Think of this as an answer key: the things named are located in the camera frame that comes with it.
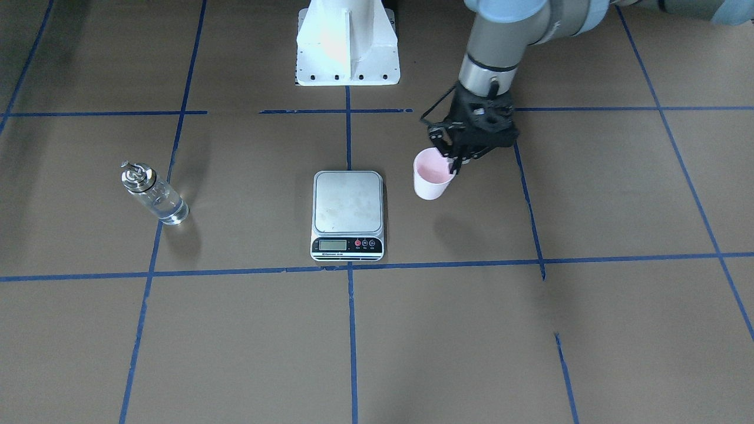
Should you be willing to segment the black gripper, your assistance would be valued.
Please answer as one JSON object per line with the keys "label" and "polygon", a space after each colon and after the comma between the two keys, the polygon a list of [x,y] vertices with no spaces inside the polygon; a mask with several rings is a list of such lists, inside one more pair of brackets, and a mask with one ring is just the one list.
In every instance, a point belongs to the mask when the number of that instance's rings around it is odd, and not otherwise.
{"label": "black gripper", "polygon": [[461,161],[481,158],[495,148],[512,147],[517,142],[520,132],[512,120],[511,94],[499,94],[499,88],[498,81],[490,81],[487,91],[480,96],[456,81],[428,108],[429,113],[433,112],[452,94],[445,118],[428,121],[428,138],[441,156],[449,159],[450,175],[458,174]]}

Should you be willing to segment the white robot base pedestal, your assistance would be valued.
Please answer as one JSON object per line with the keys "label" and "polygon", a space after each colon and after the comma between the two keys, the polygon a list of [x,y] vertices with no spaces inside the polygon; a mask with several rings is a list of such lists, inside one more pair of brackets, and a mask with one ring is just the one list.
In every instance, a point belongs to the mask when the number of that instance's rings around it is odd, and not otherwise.
{"label": "white robot base pedestal", "polygon": [[298,13],[296,83],[304,87],[398,84],[395,13],[382,1],[310,1]]}

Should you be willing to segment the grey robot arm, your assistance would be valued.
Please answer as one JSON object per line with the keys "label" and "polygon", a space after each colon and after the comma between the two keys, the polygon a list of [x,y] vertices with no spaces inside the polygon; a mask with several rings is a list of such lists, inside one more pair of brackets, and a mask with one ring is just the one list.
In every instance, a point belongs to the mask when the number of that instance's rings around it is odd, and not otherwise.
{"label": "grey robot arm", "polygon": [[526,48],[594,29],[611,6],[738,26],[752,20],[751,1],[466,1],[475,19],[457,81],[448,89],[449,112],[430,122],[428,139],[442,157],[442,175],[495,148],[512,147],[519,131],[512,120],[511,84]]}

